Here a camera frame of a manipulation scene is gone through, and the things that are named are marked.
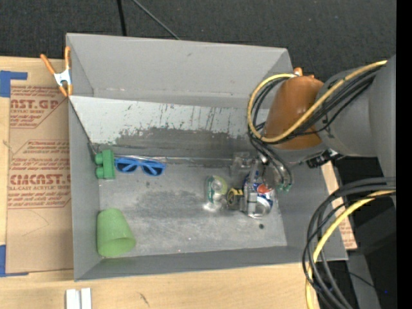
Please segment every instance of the white plastic piece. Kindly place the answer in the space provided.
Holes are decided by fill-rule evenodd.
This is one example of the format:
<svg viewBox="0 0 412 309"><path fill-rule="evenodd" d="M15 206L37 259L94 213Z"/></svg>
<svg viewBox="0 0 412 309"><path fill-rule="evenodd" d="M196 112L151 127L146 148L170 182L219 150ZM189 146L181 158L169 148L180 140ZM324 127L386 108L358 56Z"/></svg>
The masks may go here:
<svg viewBox="0 0 412 309"><path fill-rule="evenodd" d="M66 290L66 309L91 309L91 289Z"/></svg>

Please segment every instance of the blue tape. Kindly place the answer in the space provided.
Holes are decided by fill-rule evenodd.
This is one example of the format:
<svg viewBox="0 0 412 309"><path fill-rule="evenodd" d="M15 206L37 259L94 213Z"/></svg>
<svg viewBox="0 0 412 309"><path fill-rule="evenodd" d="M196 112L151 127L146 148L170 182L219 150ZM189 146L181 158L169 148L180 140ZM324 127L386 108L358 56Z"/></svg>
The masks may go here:
<svg viewBox="0 0 412 309"><path fill-rule="evenodd" d="M0 71L0 97L10 97L11 80L27 80L27 72Z"/></svg>
<svg viewBox="0 0 412 309"><path fill-rule="evenodd" d="M6 245L0 245L0 278L7 276L25 276L26 272L18 274L6 274Z"/></svg>
<svg viewBox="0 0 412 309"><path fill-rule="evenodd" d="M0 277L6 274L6 245L0 245Z"/></svg>

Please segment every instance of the yellow cable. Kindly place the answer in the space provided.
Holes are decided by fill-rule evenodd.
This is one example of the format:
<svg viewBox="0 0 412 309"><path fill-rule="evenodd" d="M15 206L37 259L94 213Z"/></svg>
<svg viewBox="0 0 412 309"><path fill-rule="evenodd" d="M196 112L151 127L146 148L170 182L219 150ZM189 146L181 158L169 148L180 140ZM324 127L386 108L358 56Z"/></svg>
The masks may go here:
<svg viewBox="0 0 412 309"><path fill-rule="evenodd" d="M377 191L377 192L374 192L373 194L370 194L370 196L382 196L382 195L385 195L385 194L391 194L393 192L394 191ZM340 214L336 218L336 220L328 227L328 229L324 233L323 237L318 242L318 244L315 248L314 254L313 254L314 262L317 261L317 257L321 253L322 248L324 247L324 245L326 244L326 242L328 241L328 239L330 238L332 233L335 231L335 229L343 221L343 219L347 218L351 213L356 211L359 207L365 205L366 203L371 202L374 199L375 198L361 199L361 200L357 201L356 203L350 205L342 214ZM308 274L312 278L312 269L310 267L308 267ZM308 309L314 309L313 302L312 302L312 297L310 295L310 283L309 283L308 280L306 280L306 305L307 305Z"/></svg>
<svg viewBox="0 0 412 309"><path fill-rule="evenodd" d="M374 68L377 68L379 66L385 65L387 61L380 61L380 62L376 62L373 64L369 64L367 66L364 66L362 68L359 68L357 70L355 70L354 72L352 72L351 74L347 75L345 78L341 79L340 81L338 81L336 84L334 84L328 91L326 91L321 98L319 98L319 100L317 100L289 129L287 129L284 133L276 136L276 137L272 137L272 138L268 138L265 137L263 135L261 135L256 128L253 125L253 121L252 121L252 107L253 107L253 102L254 99L256 97L256 95L258 94L258 92L260 91L260 89L266 85L268 82L274 80L274 79L278 79L278 78L292 78L292 77L296 77L296 75L294 74L289 74L289 73L282 73L279 75L274 75L271 76L267 79L265 79L263 82L261 82L259 84L258 87L256 87L256 89L252 92L252 95L250 96L250 100L248 103L248 107L247 107L247 123L248 126L251 130L251 132L258 138L260 139L262 142L266 142L266 143L274 143L277 141L280 141L282 139L284 139L286 136L288 136L292 131L294 131L296 128L298 128L306 119L309 118L309 116L315 111L315 109L320 106L335 90L337 90L339 87L341 87L346 81L351 80L352 78L357 77L358 75L360 75L361 73L367 72L369 70L372 70Z"/></svg>

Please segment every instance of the green block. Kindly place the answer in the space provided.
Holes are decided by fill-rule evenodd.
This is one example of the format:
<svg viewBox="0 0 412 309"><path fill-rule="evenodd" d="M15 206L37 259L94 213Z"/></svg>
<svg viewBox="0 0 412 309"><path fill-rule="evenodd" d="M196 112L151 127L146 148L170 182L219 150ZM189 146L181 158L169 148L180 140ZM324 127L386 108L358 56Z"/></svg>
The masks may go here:
<svg viewBox="0 0 412 309"><path fill-rule="evenodd" d="M115 178L115 155L112 150L103 150L95 155L95 163L99 165L96 168L96 177L98 179Z"/></svg>

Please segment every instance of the cardboard sheet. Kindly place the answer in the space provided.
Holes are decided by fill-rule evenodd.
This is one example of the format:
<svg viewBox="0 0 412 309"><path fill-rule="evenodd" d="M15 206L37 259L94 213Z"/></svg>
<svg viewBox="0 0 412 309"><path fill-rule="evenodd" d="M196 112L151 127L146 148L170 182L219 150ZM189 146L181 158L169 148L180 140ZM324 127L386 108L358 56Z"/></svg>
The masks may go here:
<svg viewBox="0 0 412 309"><path fill-rule="evenodd" d="M63 61L51 62L63 70ZM6 273L73 268L68 100L40 59L0 57L0 70L28 73L11 82L10 136L1 143L9 164Z"/></svg>

